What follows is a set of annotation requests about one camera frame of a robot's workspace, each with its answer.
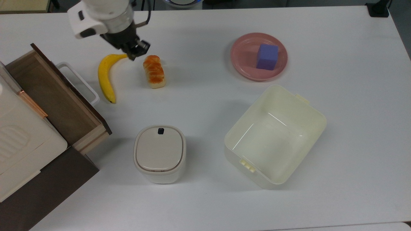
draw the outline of sponge cube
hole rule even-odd
[[[278,46],[261,44],[257,53],[257,68],[274,70],[278,60]]]

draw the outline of pink plate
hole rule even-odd
[[[257,69],[257,53],[261,44],[278,46],[278,60],[274,70]],[[239,37],[231,48],[231,62],[235,69],[243,76],[264,81],[280,74],[287,64],[287,50],[284,45],[271,35],[264,33],[250,33]]]

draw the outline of bread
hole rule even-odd
[[[160,58],[157,55],[149,55],[145,58],[143,67],[147,82],[152,89],[162,88],[166,84],[164,71],[161,67]]]

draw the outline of banana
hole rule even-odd
[[[127,58],[126,54],[116,55],[111,54],[102,59],[99,65],[98,76],[102,92],[110,103],[115,104],[115,94],[110,83],[110,69],[120,59]]]

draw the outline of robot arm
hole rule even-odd
[[[150,47],[136,33],[137,27],[147,25],[150,20],[150,9],[149,5],[147,21],[139,24],[134,24],[134,12],[128,0],[82,0],[67,12],[76,38],[99,34],[134,60],[146,54]]]

